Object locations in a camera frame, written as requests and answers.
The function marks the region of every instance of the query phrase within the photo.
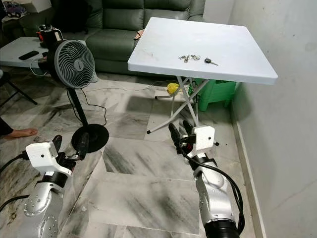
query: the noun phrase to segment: baseboard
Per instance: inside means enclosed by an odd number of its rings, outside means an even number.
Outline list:
[[[249,158],[246,151],[244,139],[241,133],[241,126],[239,121],[237,120],[232,104],[230,109],[231,109],[230,111],[231,111],[231,120],[232,120],[232,125],[234,130],[234,136],[235,136],[237,147],[238,147],[238,152],[239,152],[243,177],[244,177],[244,181],[245,181],[245,185],[247,189],[247,195],[249,199],[255,234],[257,238],[266,238],[264,223],[261,216],[259,201],[258,201],[257,193],[255,190],[255,186],[254,186],[253,175],[252,175],[252,171],[251,171],[251,167],[249,163]]]

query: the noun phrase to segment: green plastic stool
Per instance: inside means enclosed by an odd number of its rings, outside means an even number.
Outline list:
[[[201,84],[203,79],[196,78],[197,84]],[[207,85],[199,92],[200,100],[198,108],[205,112],[209,103],[225,101],[224,107],[228,107],[233,98],[236,82],[210,79]]]

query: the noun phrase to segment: yellow plastic bag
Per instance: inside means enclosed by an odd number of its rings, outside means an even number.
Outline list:
[[[173,93],[176,92],[176,90],[178,89],[179,84],[177,83],[170,83],[167,86],[167,92],[169,93],[169,95],[172,95]]]

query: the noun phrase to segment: fan stand base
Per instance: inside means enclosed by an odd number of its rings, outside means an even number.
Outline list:
[[[75,150],[78,149],[79,140],[84,132],[88,132],[89,134],[89,146],[87,153],[100,150],[108,142],[109,132],[105,127],[99,124],[89,124],[79,128],[73,134],[73,137],[71,138],[71,144]]]

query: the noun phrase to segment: bare foot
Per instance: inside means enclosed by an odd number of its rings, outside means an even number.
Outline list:
[[[23,130],[13,130],[9,135],[6,135],[4,138],[7,140],[19,138],[19,137],[27,137],[31,135],[36,135],[38,133],[38,130],[34,128],[28,128]]]

